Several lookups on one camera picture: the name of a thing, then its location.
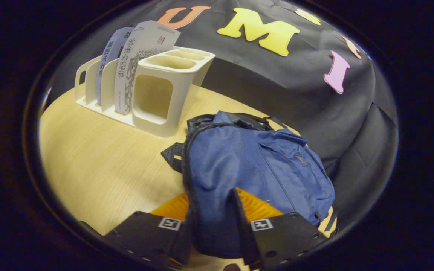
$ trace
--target black cloth backdrop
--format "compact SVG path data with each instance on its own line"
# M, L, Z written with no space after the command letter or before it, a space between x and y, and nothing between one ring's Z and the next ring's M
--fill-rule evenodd
M398 120L391 89L359 41L327 24L325 18L320 18L322 25L317 26L300 17L294 4L278 0L173 0L135 7L101 26L72 50L49 84L48 102L73 87L78 67L101 55L116 29L157 21L166 10L186 7L171 20L177 22L193 6L211 8L178 29L181 35L176 46L216 54L202 86L275 116L306 137L335 186L338 228L355 223L383 191L396 159ZM265 36L247 41L243 29L239 38L219 35L217 30L234 17L236 7L258 12L264 24L284 21L297 27L300 33L291 38L289 55L283 57L262 48L258 40ZM360 48L361 60L341 36ZM330 50L351 66L346 71L344 94L337 94L322 78L333 62Z

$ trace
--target light wood surface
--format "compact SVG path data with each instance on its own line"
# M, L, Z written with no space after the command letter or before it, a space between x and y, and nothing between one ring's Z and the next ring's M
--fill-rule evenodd
M174 142L184 142L187 119L218 110L266 115L199 88L177 134L161 138L86 109L76 104L74 97L74 89L67 91L41 116L41 157L62 204L102 235L133 212L151 212L184 192L182 175L172 170L160 152ZM274 129L281 128L270 123ZM231 263L248 269L241 259L219 259L192 250L184 270L220 271Z

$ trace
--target blue backpack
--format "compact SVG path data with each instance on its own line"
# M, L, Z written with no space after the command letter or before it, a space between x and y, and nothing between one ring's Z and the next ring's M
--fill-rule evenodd
M193 244L203 254L240 258L236 205L239 187L283 214L297 212L313 225L327 216L334 187L307 140L267 118L243 113L201 115L187 121L186 141L162 156L183 173L189 199Z

